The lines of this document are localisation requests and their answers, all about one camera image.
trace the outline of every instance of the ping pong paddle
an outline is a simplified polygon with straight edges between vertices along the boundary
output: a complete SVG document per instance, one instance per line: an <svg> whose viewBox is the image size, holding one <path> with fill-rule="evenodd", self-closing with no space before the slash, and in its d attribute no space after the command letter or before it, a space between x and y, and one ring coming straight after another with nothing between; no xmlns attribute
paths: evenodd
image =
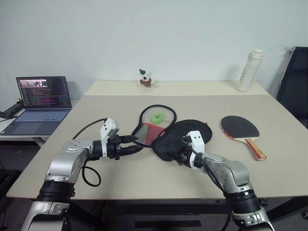
<svg viewBox="0 0 308 231"><path fill-rule="evenodd" d="M254 143L260 135L258 129L247 119L235 115L226 116L221 120L221 128L230 139L246 143L257 161L267 158Z"/></svg>

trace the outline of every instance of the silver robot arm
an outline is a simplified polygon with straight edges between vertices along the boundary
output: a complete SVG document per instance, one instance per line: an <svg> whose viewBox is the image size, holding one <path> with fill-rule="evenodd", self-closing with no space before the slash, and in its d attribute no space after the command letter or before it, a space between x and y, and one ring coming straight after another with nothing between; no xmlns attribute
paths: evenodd
<svg viewBox="0 0 308 231"><path fill-rule="evenodd" d="M32 203L21 231L61 231L68 224L65 214L70 207L70 198L75 195L74 184L85 162L100 157L119 159L142 149L137 145L120 147L120 143L129 143L136 138L120 137L116 134L118 131L114 120L109 118L101 128L101 140L70 140L62 147L47 171L37 201Z"/></svg>
<svg viewBox="0 0 308 231"><path fill-rule="evenodd" d="M178 156L177 161L180 160L181 164L192 169L201 169L206 174L215 175L227 202L232 207L234 222L242 230L274 231L265 209L258 203L246 166L239 161L230 161L222 156L206 153L199 131L189 132L183 140L188 144L188 150L194 150L196 153L187 154L187 150L184 150L182 153L186 152L186 159L184 156ZM209 169L205 169L199 156Z"/></svg>

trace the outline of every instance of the small figurine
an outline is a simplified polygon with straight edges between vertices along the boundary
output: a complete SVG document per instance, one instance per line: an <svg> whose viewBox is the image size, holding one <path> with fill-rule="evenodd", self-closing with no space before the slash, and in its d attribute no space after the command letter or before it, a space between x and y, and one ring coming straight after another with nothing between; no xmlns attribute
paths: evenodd
<svg viewBox="0 0 308 231"><path fill-rule="evenodd" d="M142 79L140 79L140 83L146 87L150 87L154 84L154 81L151 79L151 72L146 73L145 70L139 69L140 74L142 75Z"/></svg>

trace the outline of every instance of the beige tabletop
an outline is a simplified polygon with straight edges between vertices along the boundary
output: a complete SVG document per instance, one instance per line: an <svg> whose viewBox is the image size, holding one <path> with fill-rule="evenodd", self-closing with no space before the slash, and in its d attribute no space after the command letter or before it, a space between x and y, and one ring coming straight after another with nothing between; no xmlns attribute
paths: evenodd
<svg viewBox="0 0 308 231"><path fill-rule="evenodd" d="M61 146L86 124L111 117L119 125L119 135L131 134L141 111L152 104L173 108L178 120L197 119L208 122L213 137L206 151L229 160L243 162L258 197L301 196L308 194L308 130L268 94L199 95L199 96L108 96L85 95L72 109L45 145L40 149L8 197L35 198L46 171ZM248 147L232 141L220 128L220 120L238 115L250 120L260 131L256 140L267 160L258 162ZM98 140L98 123L79 138ZM145 148L120 160L92 161L102 177L102 184L93 188L79 177L73 199L184 199L224 198L209 177L200 171L164 162ZM96 176L87 173L90 181Z"/></svg>

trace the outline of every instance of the white wall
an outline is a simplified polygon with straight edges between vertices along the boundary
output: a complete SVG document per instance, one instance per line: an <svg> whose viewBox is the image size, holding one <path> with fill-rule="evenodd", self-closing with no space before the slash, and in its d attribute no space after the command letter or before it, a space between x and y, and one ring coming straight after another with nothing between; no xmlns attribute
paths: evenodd
<svg viewBox="0 0 308 231"><path fill-rule="evenodd" d="M308 46L307 0L0 0L0 110L15 77L65 75L78 99L95 79L236 80L254 48L256 79L277 93L287 47Z"/></svg>

